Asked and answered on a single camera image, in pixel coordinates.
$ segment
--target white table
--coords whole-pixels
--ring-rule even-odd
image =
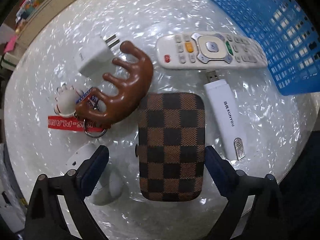
[[[55,90],[66,82],[82,88],[98,86],[114,92],[107,82],[100,84],[81,76],[73,60],[75,52],[90,38],[116,33],[121,41],[131,40],[154,63],[150,91],[185,91],[199,94],[206,109],[206,144],[223,154],[215,118],[204,95],[202,71],[170,71],[156,61],[157,38],[183,31],[221,31],[242,34],[238,26],[209,0],[77,0],[35,38],[14,71],[5,94],[5,131],[12,166],[21,190],[30,198],[39,174],[49,177],[66,172],[65,163],[82,145],[104,144],[110,162],[119,167],[125,182],[120,199],[107,206],[85,200],[93,217],[110,239],[195,239],[204,236],[223,210],[221,197],[205,169],[202,193],[186,203],[152,202],[139,189],[137,115],[114,125],[102,138],[84,133],[47,128],[47,116],[54,114]],[[116,55],[125,58],[119,50]],[[121,68],[106,71],[124,75]],[[319,109],[317,95],[283,97],[267,69],[219,71],[239,105],[249,141],[246,157],[233,162],[248,175],[274,174],[280,181],[297,160],[312,129]],[[252,199],[248,201],[246,211]],[[65,203],[63,212],[72,233]]]

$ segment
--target blue basket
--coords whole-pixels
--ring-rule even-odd
[[[212,0],[263,47],[282,95],[320,91],[320,39],[295,0]]]

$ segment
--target brown and black checkered case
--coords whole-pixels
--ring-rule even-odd
[[[205,115],[192,93],[148,94],[139,105],[140,189],[154,201],[188,201],[202,188]]]

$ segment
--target pink object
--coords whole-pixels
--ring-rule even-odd
[[[14,50],[14,46],[16,44],[16,40],[17,40],[17,35],[14,35],[7,43],[7,46],[5,46],[3,54],[13,51]]]

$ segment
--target power adapter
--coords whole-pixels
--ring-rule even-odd
[[[119,42],[115,34],[105,41],[100,36],[89,39],[74,57],[77,70],[85,77],[99,72],[114,58],[110,49]]]
[[[247,148],[247,137],[239,118],[236,100],[228,83],[219,80],[215,71],[206,73],[209,83],[204,90],[216,116],[220,130],[225,157],[228,160],[240,160]]]

